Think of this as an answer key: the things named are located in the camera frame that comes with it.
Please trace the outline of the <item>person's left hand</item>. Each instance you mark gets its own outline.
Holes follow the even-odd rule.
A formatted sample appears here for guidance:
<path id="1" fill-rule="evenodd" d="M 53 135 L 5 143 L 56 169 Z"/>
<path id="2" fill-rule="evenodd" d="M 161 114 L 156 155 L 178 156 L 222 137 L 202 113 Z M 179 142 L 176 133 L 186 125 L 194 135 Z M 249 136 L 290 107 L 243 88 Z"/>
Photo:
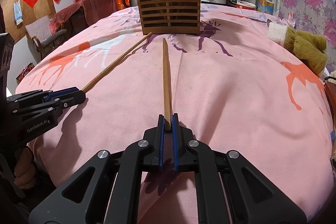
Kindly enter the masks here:
<path id="1" fill-rule="evenodd" d="M 35 184 L 35 166 L 33 164 L 33 154 L 29 148 L 22 150 L 21 156 L 14 169 L 14 184 L 19 189 L 29 189 Z"/>

